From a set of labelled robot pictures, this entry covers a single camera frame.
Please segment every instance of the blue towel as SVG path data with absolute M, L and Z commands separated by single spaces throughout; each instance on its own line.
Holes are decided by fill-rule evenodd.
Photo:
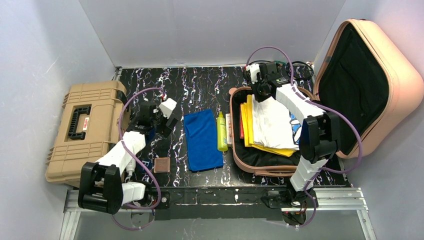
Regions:
M 222 168 L 223 154 L 218 150 L 218 133 L 210 109 L 184 116 L 188 169 L 193 172 Z

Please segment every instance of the brown sponge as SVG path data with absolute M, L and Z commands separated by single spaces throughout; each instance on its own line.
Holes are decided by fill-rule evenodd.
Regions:
M 157 157 L 154 159 L 154 173 L 169 173 L 171 171 L 171 159 L 169 157 Z

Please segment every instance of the white wall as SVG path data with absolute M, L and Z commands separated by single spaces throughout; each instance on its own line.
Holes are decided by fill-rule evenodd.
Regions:
M 0 1 L 1 239 L 57 240 L 66 187 L 46 182 L 63 97 L 114 66 L 77 0 Z
M 321 65 L 343 20 L 368 19 L 381 27 L 424 76 L 423 12 L 424 2 L 418 0 L 347 0 L 315 64 L 317 67 Z M 378 239 L 423 239 L 423 156 L 424 105 L 421 104 L 374 153 L 363 159 L 358 169 L 348 175 L 349 180 L 364 192 Z M 351 166 L 354 161 L 347 161 L 346 166 Z
M 80 2 L 115 66 L 163 67 L 313 61 L 345 0 Z

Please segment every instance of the white plastic part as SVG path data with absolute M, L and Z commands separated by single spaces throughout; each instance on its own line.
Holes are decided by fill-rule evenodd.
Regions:
M 143 199 L 145 191 L 146 186 L 143 183 L 133 181 L 122 183 L 122 205 Z
M 146 146 L 144 134 L 137 131 L 125 132 L 122 138 L 126 147 L 133 154 L 140 152 Z M 115 165 L 119 168 L 119 174 L 122 175 L 131 160 L 133 160 L 133 157 L 125 151 L 121 140 L 106 155 L 97 160 L 96 163 L 103 166 Z
M 125 167 L 125 171 L 128 174 L 128 177 L 132 177 L 134 171 L 136 170 L 136 160 L 133 158 L 129 161 L 128 165 Z
M 307 190 L 312 188 L 314 185 L 314 180 L 311 178 L 322 168 L 328 159 L 319 160 L 316 163 L 312 164 L 310 161 L 306 160 L 303 156 L 300 156 L 299 165 L 297 165 L 296 171 L 293 176 L 290 178 L 290 183 L 293 186 L 296 192 L 304 191 L 305 186 L 307 186 Z
M 168 98 L 166 101 L 163 101 L 159 105 L 159 109 L 162 111 L 163 116 L 169 119 L 176 106 L 177 102 L 174 101 L 172 98 Z
M 293 89 L 290 84 L 284 84 L 277 88 L 275 100 L 283 104 L 296 117 L 300 125 L 304 123 L 305 118 L 309 116 L 320 116 L 325 112 L 321 108 L 311 105 L 300 98 L 296 95 Z
M 250 71 L 250 80 L 252 84 L 255 84 L 258 82 L 258 73 L 261 71 L 259 70 L 259 64 L 254 63 L 252 65 L 249 65 L 246 67 L 246 71 Z
M 226 142 L 228 147 L 233 146 L 233 132 L 231 129 L 231 115 L 229 113 L 225 114 L 225 128 L 226 128 Z

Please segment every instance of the yellow spray bottle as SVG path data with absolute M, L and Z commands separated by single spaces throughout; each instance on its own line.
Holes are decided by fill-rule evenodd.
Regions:
M 227 130 L 226 130 L 225 118 L 222 111 L 219 112 L 219 116 L 216 119 L 216 128 L 218 131 L 218 150 L 221 152 L 225 152 L 228 150 Z

